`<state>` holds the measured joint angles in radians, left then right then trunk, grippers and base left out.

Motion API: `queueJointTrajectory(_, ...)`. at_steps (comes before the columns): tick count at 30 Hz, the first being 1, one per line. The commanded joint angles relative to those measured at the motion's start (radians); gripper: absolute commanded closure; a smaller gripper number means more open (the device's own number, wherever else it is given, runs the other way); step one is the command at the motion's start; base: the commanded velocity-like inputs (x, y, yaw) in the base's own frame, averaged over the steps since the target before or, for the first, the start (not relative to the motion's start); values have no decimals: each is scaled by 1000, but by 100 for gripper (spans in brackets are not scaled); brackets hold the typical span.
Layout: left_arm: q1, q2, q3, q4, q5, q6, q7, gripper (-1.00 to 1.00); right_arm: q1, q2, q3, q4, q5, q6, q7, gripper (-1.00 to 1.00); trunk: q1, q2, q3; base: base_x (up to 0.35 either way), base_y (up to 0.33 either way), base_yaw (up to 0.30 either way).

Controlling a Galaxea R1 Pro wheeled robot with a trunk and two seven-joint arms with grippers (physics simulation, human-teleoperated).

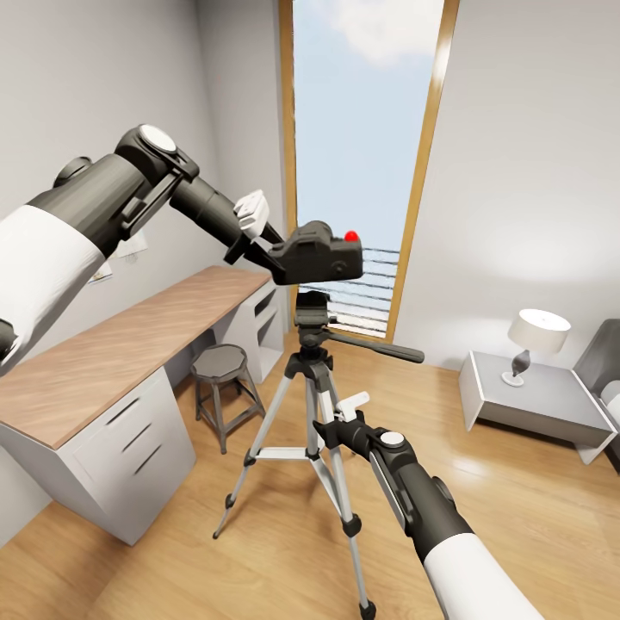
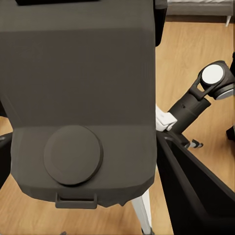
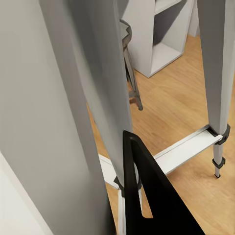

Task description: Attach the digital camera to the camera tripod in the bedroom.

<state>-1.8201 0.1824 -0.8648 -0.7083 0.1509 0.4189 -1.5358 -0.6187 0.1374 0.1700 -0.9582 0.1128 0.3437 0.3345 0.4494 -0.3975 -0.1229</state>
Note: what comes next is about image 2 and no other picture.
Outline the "digital camera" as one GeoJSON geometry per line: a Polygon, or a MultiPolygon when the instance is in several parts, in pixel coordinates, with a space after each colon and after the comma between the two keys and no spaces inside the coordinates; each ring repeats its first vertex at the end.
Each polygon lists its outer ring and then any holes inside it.
{"type": "Polygon", "coordinates": [[[11,175],[58,209],[124,206],[154,184],[156,47],[167,0],[0,0],[11,175]]]}

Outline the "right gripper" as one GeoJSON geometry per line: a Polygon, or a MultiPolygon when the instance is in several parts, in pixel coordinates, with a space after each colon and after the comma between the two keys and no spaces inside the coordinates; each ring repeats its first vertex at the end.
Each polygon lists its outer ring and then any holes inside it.
{"type": "Polygon", "coordinates": [[[164,132],[173,136],[183,146],[186,146],[189,140],[183,135],[183,131],[198,118],[198,115],[192,113],[180,100],[168,112],[177,119],[177,122],[170,131],[165,130],[164,132]]]}

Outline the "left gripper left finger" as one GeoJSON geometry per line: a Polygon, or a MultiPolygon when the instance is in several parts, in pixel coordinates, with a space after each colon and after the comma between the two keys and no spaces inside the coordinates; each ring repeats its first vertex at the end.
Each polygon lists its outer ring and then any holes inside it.
{"type": "Polygon", "coordinates": [[[11,172],[11,143],[12,133],[0,136],[0,189],[11,172]]]}

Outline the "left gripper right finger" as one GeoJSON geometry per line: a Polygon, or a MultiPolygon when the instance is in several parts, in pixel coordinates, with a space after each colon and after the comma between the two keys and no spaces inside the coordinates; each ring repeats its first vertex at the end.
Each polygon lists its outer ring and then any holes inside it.
{"type": "Polygon", "coordinates": [[[174,235],[235,235],[235,192],[173,136],[157,130],[156,140],[174,235]]]}

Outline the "camera tripod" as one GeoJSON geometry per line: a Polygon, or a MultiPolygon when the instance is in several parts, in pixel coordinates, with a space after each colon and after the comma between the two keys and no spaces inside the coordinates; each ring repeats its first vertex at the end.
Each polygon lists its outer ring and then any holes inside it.
{"type": "MultiPolygon", "coordinates": [[[[197,148],[203,146],[204,145],[202,143],[199,143],[196,140],[192,140],[192,142],[189,142],[185,148],[197,148]]],[[[149,189],[143,194],[143,196],[131,200],[131,203],[141,224],[142,234],[155,235],[155,233],[152,231],[149,189]]]]}

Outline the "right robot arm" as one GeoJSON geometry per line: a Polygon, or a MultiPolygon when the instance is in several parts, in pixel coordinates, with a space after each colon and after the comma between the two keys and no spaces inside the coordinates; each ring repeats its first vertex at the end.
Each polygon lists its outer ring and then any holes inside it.
{"type": "Polygon", "coordinates": [[[232,57],[230,69],[224,60],[204,67],[188,92],[167,113],[156,106],[156,130],[173,136],[186,146],[189,140],[183,135],[183,131],[211,105],[205,96],[222,100],[235,94],[235,52],[232,57]],[[197,88],[199,84],[204,92],[197,88]]]}

